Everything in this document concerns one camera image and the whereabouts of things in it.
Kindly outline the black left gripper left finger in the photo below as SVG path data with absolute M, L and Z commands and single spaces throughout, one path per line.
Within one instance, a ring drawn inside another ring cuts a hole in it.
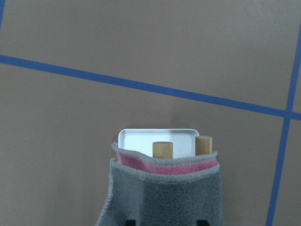
M 135 220 L 130 219 L 125 222 L 125 226 L 135 226 Z

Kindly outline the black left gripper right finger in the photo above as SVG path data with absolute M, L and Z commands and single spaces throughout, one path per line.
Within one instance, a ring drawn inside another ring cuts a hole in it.
M 208 226 L 208 221 L 205 219 L 197 220 L 197 226 Z

